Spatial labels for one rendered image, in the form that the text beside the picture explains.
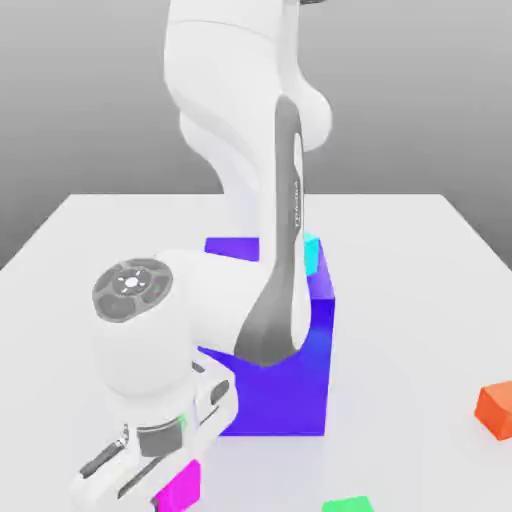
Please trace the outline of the small magenta cube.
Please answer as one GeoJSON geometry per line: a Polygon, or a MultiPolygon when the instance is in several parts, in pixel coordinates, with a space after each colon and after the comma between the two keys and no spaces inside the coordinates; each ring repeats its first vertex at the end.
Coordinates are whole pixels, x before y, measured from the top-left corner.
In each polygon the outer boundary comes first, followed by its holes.
{"type": "Polygon", "coordinates": [[[201,464],[192,460],[152,499],[154,512],[186,512],[201,495],[201,464]]]}

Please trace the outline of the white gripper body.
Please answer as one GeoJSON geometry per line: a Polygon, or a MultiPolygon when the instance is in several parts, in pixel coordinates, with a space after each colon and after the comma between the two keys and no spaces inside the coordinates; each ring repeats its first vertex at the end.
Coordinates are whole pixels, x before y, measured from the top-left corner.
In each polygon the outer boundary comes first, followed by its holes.
{"type": "Polygon", "coordinates": [[[192,460],[185,448],[158,456],[106,448],[78,471],[72,501],[79,512],[154,512],[152,499],[192,460]]]}

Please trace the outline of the small cyan cube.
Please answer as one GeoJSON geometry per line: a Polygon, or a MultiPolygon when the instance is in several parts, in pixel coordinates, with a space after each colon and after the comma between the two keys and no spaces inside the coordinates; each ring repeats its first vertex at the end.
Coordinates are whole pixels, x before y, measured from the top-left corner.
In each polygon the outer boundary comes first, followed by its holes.
{"type": "Polygon", "coordinates": [[[310,233],[304,234],[304,262],[306,276],[310,277],[318,271],[320,240],[310,233]]]}

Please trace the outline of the small green cube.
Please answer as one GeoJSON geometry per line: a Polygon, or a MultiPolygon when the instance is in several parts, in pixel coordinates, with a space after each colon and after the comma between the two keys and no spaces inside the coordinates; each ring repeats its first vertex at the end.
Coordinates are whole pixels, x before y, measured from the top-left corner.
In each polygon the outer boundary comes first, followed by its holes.
{"type": "Polygon", "coordinates": [[[321,512],[374,512],[374,509],[367,496],[354,496],[326,501],[321,512]]]}

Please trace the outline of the large blue box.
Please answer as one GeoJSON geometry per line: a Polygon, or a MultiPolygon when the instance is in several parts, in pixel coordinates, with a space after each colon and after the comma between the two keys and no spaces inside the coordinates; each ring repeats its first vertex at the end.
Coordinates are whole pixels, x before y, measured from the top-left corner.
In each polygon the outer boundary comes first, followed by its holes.
{"type": "Polygon", "coordinates": [[[284,362],[261,368],[201,347],[235,374],[239,411],[222,435],[322,436],[325,433],[335,293],[320,241],[318,271],[307,277],[311,323],[300,351],[284,362]]]}

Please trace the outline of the small orange cube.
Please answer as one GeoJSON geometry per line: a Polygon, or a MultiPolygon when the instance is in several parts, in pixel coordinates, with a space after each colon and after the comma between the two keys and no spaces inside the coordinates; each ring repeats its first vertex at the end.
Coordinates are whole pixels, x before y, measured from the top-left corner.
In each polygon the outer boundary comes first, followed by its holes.
{"type": "Polygon", "coordinates": [[[498,441],[512,438],[512,380],[481,388],[475,417],[498,441]]]}

